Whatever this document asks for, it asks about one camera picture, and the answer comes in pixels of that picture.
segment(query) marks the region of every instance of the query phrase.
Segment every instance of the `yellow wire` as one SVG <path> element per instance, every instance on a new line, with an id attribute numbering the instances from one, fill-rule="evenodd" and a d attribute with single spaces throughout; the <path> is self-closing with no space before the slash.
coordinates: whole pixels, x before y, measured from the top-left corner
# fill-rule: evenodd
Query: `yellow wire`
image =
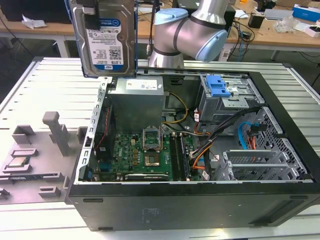
<path id="1" fill-rule="evenodd" d="M 182 121 L 184 121 L 187 116 L 188 116 L 188 108 L 187 108 L 187 105 L 184 103 L 184 101 L 182 101 L 182 99 L 180 97 L 178 97 L 176 94 L 172 93 L 172 92 L 169 92 L 169 94 L 175 96 L 177 99 L 179 99 L 179 101 L 183 104 L 184 108 L 185 108 L 185 114 L 183 116 L 182 119 L 180 120 L 177 120 L 177 121 L 163 121 L 162 123 L 163 124 L 177 124 L 177 123 L 180 123 Z"/>

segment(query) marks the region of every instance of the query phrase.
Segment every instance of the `blue box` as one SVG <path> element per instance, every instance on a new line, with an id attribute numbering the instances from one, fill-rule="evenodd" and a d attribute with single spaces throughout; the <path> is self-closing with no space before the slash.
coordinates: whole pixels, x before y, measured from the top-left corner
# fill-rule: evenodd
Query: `blue box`
<path id="1" fill-rule="evenodd" d="M 320 19 L 320 9 L 314 7 L 300 7 L 299 4 L 295 4 L 293 7 L 293 16 L 295 18 L 316 22 Z"/>

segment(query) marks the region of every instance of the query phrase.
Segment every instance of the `barcode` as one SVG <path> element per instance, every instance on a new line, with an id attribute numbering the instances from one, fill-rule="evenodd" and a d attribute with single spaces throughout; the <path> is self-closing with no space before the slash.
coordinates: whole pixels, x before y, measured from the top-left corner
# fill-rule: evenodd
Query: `barcode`
<path id="1" fill-rule="evenodd" d="M 110 47 L 109 56 L 110 56 L 110 60 L 122 60 L 121 47 L 120 46 Z"/>

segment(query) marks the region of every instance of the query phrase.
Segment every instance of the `cardboard box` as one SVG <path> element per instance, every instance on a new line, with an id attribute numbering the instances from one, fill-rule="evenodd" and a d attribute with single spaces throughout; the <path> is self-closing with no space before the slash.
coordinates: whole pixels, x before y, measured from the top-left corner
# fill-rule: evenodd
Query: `cardboard box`
<path id="1" fill-rule="evenodd" d="M 304 19 L 316 22 L 320 19 L 320 9 L 314 7 L 300 7 L 298 4 L 293 7 L 292 16 L 298 19 Z"/>
<path id="2" fill-rule="evenodd" d="M 282 7 L 289 7 L 293 8 L 295 4 L 308 6 L 311 3 L 311 0 L 277 0 L 275 5 L 282 6 Z"/>
<path id="3" fill-rule="evenodd" d="M 320 38 L 320 26 L 308 27 L 304 32 L 313 38 Z"/>

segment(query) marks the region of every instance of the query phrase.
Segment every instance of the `floor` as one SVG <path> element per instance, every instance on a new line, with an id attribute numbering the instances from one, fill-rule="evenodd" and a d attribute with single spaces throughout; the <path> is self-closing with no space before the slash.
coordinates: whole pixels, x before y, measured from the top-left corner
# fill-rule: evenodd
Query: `floor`
<path id="1" fill-rule="evenodd" d="M 33 56 L 20 46 L 18 41 L 11 41 L 13 42 L 13 49 L 8 49 L 0 43 L 0 102 L 3 101 L 33 59 Z M 60 56 L 55 42 L 52 40 L 24 39 L 23 44 L 34 56 Z M 75 41 L 68 42 L 68 45 L 71 56 L 78 57 Z M 308 52 L 307 54 L 317 56 L 315 53 Z M 270 60 L 271 55 L 272 51 L 270 50 L 250 49 L 244 56 L 243 62 L 289 63 L 309 84 L 311 84 L 320 73 L 320 67 L 317 67 L 316 64 L 320 63 L 320 57 L 307 57 L 311 61 L 316 62 L 312 63 L 303 58 L 299 52 L 281 51 L 276 61 Z M 146 45 L 140 44 L 138 57 L 140 59 L 146 58 Z M 236 56 L 232 56 L 229 59 L 229 61 L 233 62 L 237 62 L 237 60 L 238 57 Z M 314 85 L 314 89 L 318 93 L 320 92 L 320 78 Z"/>

